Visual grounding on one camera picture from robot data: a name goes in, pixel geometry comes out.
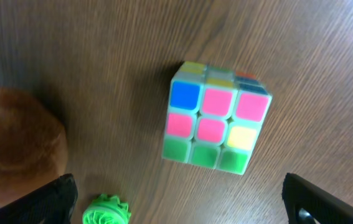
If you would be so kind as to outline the brown plush toy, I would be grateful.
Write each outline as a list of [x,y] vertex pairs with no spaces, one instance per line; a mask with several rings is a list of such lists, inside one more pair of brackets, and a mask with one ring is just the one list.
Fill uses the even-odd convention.
[[64,125],[27,92],[0,87],[0,207],[64,175]]

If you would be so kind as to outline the green round plastic toy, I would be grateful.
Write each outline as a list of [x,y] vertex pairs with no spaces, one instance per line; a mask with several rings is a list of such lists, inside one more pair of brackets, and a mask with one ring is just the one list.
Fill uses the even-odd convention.
[[83,224],[128,224],[131,218],[128,202],[117,195],[101,194],[82,215]]

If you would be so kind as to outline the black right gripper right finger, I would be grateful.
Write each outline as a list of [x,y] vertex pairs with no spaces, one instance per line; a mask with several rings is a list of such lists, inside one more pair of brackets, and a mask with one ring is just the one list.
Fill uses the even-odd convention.
[[353,207],[297,174],[287,173],[282,199],[288,223],[353,223]]

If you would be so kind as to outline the colourful puzzle cube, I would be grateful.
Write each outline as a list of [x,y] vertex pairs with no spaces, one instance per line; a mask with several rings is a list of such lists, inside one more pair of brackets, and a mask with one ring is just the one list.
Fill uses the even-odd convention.
[[244,174],[272,99],[254,75],[185,61],[171,80],[162,157]]

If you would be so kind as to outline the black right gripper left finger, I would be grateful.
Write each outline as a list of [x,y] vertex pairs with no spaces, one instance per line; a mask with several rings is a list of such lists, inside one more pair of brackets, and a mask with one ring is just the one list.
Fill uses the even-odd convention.
[[0,224],[68,224],[78,199],[72,174],[65,174],[0,208]]

